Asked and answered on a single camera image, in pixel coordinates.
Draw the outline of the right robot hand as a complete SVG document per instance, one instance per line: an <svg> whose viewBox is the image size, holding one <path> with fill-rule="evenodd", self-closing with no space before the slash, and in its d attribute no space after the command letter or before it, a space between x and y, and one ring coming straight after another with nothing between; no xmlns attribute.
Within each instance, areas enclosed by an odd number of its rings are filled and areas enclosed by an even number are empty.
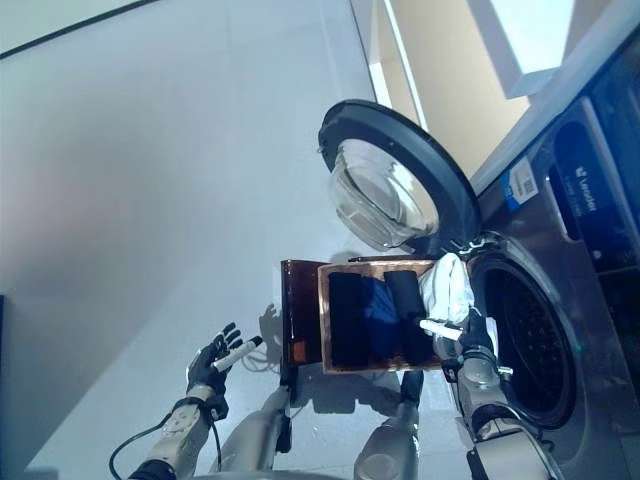
<svg viewBox="0 0 640 480"><path fill-rule="evenodd" d="M432 337L433 350L441 361L458 359L465 351L478 347L496 356L495 322L487 322L476 307L471 307L467 316L458 323L424 319L418 322L418 326Z"/></svg>

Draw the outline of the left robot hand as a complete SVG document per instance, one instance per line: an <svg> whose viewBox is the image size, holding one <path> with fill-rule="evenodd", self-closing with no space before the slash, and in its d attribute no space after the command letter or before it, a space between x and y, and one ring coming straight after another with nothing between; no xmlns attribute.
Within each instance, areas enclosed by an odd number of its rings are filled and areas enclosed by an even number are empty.
<svg viewBox="0 0 640 480"><path fill-rule="evenodd" d="M187 368L188 396L208 400L226 393L226 380L233 365L263 343L259 335L243 339L240 329L231 322L199 349Z"/></svg>

